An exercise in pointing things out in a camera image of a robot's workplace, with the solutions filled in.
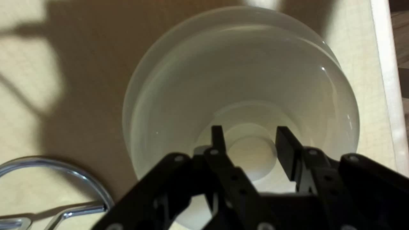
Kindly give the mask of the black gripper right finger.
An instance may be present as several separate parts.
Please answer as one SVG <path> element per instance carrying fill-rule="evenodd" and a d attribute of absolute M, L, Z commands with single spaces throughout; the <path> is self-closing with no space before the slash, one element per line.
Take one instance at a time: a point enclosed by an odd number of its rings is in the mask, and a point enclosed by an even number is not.
<path fill-rule="evenodd" d="M 277 159 L 295 192 L 279 198 L 277 230 L 380 230 L 353 201 L 339 165 L 304 147 L 286 127 L 276 129 Z"/>

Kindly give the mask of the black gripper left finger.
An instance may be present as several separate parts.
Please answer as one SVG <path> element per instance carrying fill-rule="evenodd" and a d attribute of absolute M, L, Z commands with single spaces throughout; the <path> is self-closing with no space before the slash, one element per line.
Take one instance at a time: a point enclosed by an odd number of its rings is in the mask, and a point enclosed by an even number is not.
<path fill-rule="evenodd" d="M 212 219 L 203 230 L 277 230 L 277 223 L 240 168 L 226 154 L 220 126 L 211 128 L 211 147 L 204 163 L 212 184 Z"/>

